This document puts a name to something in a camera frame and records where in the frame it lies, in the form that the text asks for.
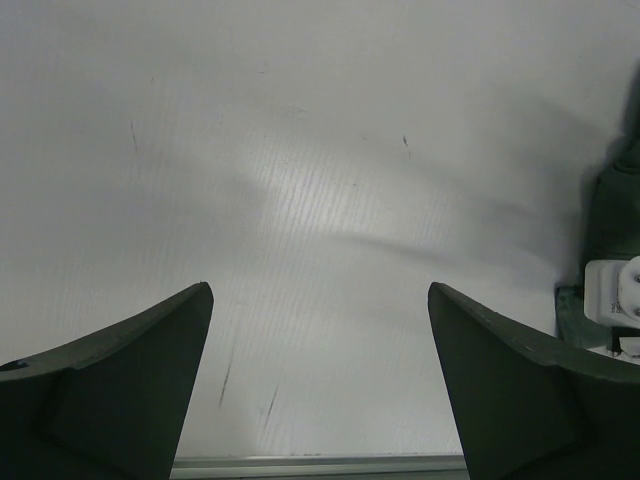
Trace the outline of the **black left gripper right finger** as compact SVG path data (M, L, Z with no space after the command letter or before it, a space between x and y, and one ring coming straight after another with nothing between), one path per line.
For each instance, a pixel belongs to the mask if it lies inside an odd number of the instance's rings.
M639 367L574 347L443 283L428 311L472 479L636 479Z

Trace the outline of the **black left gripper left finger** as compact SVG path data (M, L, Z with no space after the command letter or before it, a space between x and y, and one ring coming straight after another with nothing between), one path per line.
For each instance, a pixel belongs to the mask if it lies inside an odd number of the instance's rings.
M167 479L213 311L208 283L1 367L4 479Z

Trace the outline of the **dark grey t shirt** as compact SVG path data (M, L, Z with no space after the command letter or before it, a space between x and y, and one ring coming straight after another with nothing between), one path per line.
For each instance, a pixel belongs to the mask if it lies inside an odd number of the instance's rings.
M628 88L621 134L607 148L602 167L581 191L576 273L554 291L556 331L573 346L610 347L612 332L583 313L585 269L594 260L629 260L639 254L639 72Z

